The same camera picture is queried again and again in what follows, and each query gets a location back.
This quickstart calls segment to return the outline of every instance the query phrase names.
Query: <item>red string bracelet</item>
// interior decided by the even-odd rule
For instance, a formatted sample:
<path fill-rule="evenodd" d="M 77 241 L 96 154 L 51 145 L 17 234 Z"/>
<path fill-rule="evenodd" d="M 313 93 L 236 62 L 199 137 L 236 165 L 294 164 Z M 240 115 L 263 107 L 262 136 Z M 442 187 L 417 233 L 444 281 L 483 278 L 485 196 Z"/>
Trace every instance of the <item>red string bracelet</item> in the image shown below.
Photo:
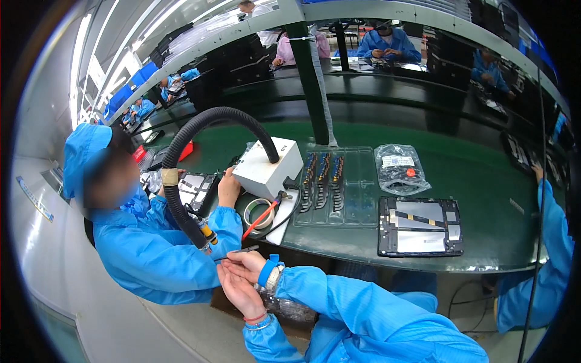
<path fill-rule="evenodd" d="M 260 314 L 260 316 L 259 316 L 259 317 L 256 317 L 256 318 L 254 318 L 254 319 L 246 319 L 245 317 L 244 317 L 243 319 L 244 319 L 244 321 L 245 321 L 245 322 L 249 322 L 249 321 L 258 320 L 258 319 L 262 318 L 262 317 L 263 317 L 263 316 L 265 316 L 265 315 L 266 315 L 266 311 L 265 311 L 265 312 L 263 312 L 262 314 Z"/>

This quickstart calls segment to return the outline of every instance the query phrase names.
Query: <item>pink shirt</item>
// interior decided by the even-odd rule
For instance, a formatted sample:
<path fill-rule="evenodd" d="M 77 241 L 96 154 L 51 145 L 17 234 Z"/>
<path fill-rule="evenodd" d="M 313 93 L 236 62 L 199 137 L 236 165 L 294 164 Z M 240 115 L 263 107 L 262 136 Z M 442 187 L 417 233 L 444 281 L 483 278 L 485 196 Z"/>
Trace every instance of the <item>pink shirt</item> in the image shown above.
<path fill-rule="evenodd" d="M 319 58 L 331 57 L 331 46 L 329 45 L 327 38 L 325 38 L 325 34 L 317 31 L 315 33 L 315 43 L 317 44 L 317 50 L 319 51 Z M 278 41 L 277 58 L 282 59 L 283 64 L 288 66 L 296 64 L 295 56 L 292 53 L 291 41 L 286 33 L 283 34 L 281 39 Z"/>

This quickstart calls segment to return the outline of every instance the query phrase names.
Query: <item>tape roll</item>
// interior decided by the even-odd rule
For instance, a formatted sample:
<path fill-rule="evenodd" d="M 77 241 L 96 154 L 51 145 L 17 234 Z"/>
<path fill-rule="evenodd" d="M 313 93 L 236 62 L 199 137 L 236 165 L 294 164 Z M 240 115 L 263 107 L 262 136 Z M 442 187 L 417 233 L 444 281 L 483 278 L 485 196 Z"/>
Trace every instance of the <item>tape roll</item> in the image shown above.
<path fill-rule="evenodd" d="M 246 223 L 247 226 L 250 226 L 252 224 L 252 222 L 250 222 L 250 212 L 252 212 L 252 210 L 254 208 L 256 208 L 257 206 L 261 205 L 261 204 L 266 204 L 267 206 L 270 207 L 270 202 L 264 198 L 258 198 L 258 199 L 254 199 L 252 202 L 250 202 L 246 208 L 244 209 L 244 223 Z M 262 220 L 262 222 L 258 223 L 254 229 L 251 231 L 252 232 L 256 232 L 257 229 L 264 229 L 266 227 L 268 227 L 269 224 L 272 223 L 272 220 L 274 219 L 274 208 L 270 211 L 269 215 L 266 216 L 265 219 Z"/>

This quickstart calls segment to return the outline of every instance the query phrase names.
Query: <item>blue hood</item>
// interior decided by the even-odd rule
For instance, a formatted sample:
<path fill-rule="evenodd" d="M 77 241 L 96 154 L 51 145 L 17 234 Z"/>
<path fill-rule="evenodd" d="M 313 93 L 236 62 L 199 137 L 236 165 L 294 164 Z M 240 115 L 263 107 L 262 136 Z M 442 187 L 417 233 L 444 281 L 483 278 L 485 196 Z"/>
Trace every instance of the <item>blue hood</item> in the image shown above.
<path fill-rule="evenodd" d="M 113 131 L 109 126 L 80 124 L 64 144 L 63 194 L 66 198 L 80 197 L 83 193 L 85 165 L 111 142 Z"/>

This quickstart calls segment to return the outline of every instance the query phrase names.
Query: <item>masking tape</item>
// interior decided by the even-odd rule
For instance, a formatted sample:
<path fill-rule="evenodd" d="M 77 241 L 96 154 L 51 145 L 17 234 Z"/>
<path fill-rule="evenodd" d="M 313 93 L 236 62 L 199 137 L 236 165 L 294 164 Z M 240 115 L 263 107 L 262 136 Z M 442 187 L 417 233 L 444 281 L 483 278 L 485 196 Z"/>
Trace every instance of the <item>masking tape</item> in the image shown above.
<path fill-rule="evenodd" d="M 261 204 L 266 204 L 270 207 L 270 202 L 264 198 L 258 198 L 258 199 L 254 199 L 252 202 L 250 202 L 246 208 L 244 209 L 244 223 L 246 223 L 247 226 L 250 226 L 252 224 L 252 222 L 250 222 L 250 212 L 256 208 L 256 206 L 259 206 Z M 255 228 L 253 229 L 253 232 L 255 232 L 257 229 L 263 229 L 268 227 L 269 224 L 272 223 L 272 220 L 274 219 L 274 208 L 270 210 L 270 213 L 268 216 L 266 216 L 265 219 L 262 220 L 262 222 L 258 223 Z"/>
<path fill-rule="evenodd" d="M 178 185 L 178 181 L 180 181 L 180 178 L 177 168 L 174 169 L 162 168 L 162 184 L 164 186 Z"/>

